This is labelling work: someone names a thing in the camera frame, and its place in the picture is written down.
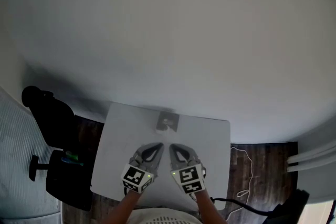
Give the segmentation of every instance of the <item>white cable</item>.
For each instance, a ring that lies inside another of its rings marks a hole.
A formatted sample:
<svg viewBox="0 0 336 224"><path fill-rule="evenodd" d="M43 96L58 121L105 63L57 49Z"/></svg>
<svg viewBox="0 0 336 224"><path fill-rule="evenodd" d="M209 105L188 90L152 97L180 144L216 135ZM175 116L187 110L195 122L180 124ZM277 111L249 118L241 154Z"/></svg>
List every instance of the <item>white cable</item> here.
<svg viewBox="0 0 336 224"><path fill-rule="evenodd" d="M246 153L246 156L248 157L248 159L251 161L251 178L250 178L250 181L249 181L249 183L248 183L248 189L244 189L244 190L242 190L242 191L240 191L240 192L238 192L238 193L236 194L237 197L242 197L242 196L248 194L248 195L247 195L247 199L246 199L246 203L245 203L245 204L247 204L247 203L248 203L248 199L249 199L249 197L250 197L250 193L251 193L250 190L251 190L251 181L252 181L252 178L253 178L253 171L252 171L253 161L252 161L251 158L248 156L246 150L239 150L239 149L237 149L237 148L234 147L234 146L231 147L230 150L232 150L233 148L234 148L235 150L238 150L238 151L244 151L244 152ZM229 214L229 216L227 217L226 221L229 220L229 218L230 218L230 216L231 216L232 213L237 212L237 211L239 211L239 210L242 210L242 207L240 207L240 208L238 208L238 209L236 209L236 210L233 210L233 211Z"/></svg>

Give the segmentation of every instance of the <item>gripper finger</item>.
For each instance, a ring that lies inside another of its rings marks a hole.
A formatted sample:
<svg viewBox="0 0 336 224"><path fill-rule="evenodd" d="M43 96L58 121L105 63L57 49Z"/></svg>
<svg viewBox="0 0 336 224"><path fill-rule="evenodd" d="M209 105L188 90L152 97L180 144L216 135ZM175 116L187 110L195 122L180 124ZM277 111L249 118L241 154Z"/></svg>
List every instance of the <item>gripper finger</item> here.
<svg viewBox="0 0 336 224"><path fill-rule="evenodd" d="M150 143L139 147L130 159L130 165L156 174L163 154L163 143Z"/></svg>
<svg viewBox="0 0 336 224"><path fill-rule="evenodd" d="M180 153L184 160L180 160L177 153ZM184 167L201 163L196 152L191 147L185 146L183 144L171 144L169 147L169 154L171 159L171 168L173 170L182 169Z"/></svg>

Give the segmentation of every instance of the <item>forearm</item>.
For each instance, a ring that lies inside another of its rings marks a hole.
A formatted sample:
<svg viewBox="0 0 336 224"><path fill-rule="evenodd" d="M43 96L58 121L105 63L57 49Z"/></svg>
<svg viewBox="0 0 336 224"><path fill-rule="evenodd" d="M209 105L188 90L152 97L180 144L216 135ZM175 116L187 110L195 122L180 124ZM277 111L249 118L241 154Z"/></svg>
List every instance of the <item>forearm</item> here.
<svg viewBox="0 0 336 224"><path fill-rule="evenodd" d="M219 214L206 190L195 193L203 224L227 224Z"/></svg>
<svg viewBox="0 0 336 224"><path fill-rule="evenodd" d="M103 221L103 224L125 224L140 196L140 194L130 190L118 206L114 208Z"/></svg>

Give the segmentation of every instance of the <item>wooden floor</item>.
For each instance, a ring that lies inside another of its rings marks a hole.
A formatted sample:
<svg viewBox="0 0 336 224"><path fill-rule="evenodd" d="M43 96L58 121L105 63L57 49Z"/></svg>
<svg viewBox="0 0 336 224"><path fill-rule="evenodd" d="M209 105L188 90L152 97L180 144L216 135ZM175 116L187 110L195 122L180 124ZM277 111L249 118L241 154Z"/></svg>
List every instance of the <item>wooden floor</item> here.
<svg viewBox="0 0 336 224"><path fill-rule="evenodd" d="M240 150L246 150L253 161L251 180L251 192L248 205L262 210L271 211L278 204L290 196L297 187L298 173L287 173L287 158L298 154L297 143L281 144L232 144ZM230 176L227 198L246 202L247 194L238 198L239 191L248 189L251 177L251 161L245 152L231 150ZM226 203L222 214L227 219L228 214L239 206ZM256 215L245 209L231 214L228 223L262 223L266 217Z"/></svg>
<svg viewBox="0 0 336 224"><path fill-rule="evenodd" d="M103 124L77 117L79 139L95 156ZM248 144L232 146L246 150L253 161L253 178L248 204L260 210L273 210L282 204L296 189L297 172L286 173L286 160L289 156L297 154L297 143L282 144ZM236 194L248 189L251 177L250 160L245 152L231 150L230 176L227 198L234 198L246 202L247 195L240 198ZM89 212L79 210L63 204L63 221L65 224L98 224L118 204L100 195L93 195L92 208ZM227 218L232 210L238 206L228 203L221 214ZM228 223L262 223L265 217L251 213L245 209L231 214Z"/></svg>

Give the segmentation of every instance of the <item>black cable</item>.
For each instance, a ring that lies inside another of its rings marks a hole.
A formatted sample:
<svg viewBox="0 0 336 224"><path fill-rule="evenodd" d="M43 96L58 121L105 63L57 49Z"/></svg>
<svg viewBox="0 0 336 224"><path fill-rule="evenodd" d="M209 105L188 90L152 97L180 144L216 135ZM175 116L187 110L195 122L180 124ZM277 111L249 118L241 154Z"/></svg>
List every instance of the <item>black cable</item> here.
<svg viewBox="0 0 336 224"><path fill-rule="evenodd" d="M331 207L331 211L330 211L330 214L329 214L329 218L327 219L327 224L330 224L331 221L335 218L335 215L336 215L336 201L334 201L334 203L332 204L332 207Z"/></svg>
<svg viewBox="0 0 336 224"><path fill-rule="evenodd" d="M234 204L237 204L237 205L239 205L239 206L241 206L241 207L243 207L243 208L245 208L245 209L247 209L247 210L249 210L249 211L251 211L251 212L253 212L255 214L261 215L261 216L269 217L269 216L272 215L272 212L273 212L273 211L268 211L268 212L259 211L259 210L254 209L253 207L251 207L249 205L243 204L242 202L234 200L234 199L213 198L213 197L211 197L210 199L211 199L211 201L213 203L215 203L215 201L229 201L229 202L233 202Z"/></svg>

